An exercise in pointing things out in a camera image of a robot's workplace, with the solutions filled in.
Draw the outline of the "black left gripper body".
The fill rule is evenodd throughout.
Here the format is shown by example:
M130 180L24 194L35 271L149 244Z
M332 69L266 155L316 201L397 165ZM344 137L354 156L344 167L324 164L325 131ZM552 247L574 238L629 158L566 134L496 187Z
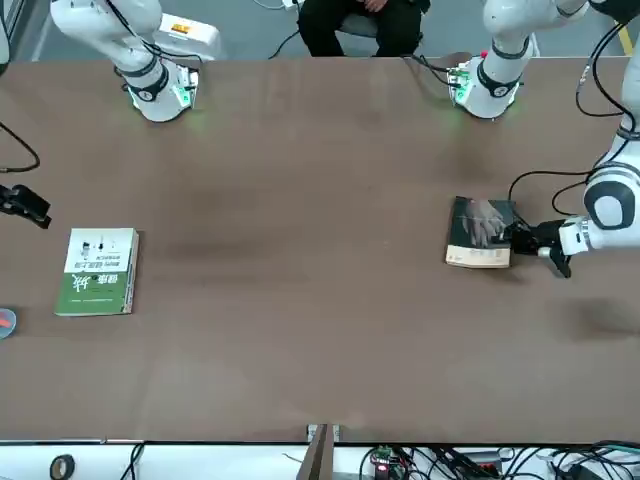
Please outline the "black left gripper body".
M536 249L562 249L559 230L563 225L563 220L551 220L538 224L535 227Z

